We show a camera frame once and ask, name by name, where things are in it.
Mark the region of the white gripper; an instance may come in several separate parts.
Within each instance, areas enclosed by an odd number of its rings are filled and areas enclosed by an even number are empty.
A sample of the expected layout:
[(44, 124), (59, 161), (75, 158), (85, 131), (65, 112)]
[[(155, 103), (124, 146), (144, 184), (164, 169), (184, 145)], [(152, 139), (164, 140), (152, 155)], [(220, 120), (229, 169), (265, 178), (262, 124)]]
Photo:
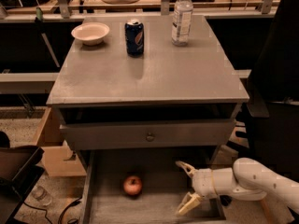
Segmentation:
[(195, 171), (193, 166), (184, 161), (176, 161), (176, 166), (182, 168), (188, 177), (192, 177), (192, 187), (196, 192), (188, 192), (184, 196), (178, 206), (178, 216), (184, 216), (197, 207), (201, 203), (202, 197), (231, 196), (233, 193), (235, 176), (231, 168), (217, 170), (207, 168)]

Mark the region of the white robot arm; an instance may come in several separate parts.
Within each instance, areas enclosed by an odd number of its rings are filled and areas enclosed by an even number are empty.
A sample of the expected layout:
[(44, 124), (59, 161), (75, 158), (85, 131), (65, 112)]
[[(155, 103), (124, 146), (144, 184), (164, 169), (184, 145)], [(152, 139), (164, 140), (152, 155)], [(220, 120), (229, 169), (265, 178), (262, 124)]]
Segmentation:
[(299, 183), (256, 160), (239, 158), (232, 167), (222, 169), (195, 169), (184, 161), (177, 161), (176, 165), (191, 179), (194, 190), (183, 198), (177, 210), (179, 216), (186, 215), (204, 199), (226, 195), (241, 201), (260, 201), (268, 193), (299, 213)]

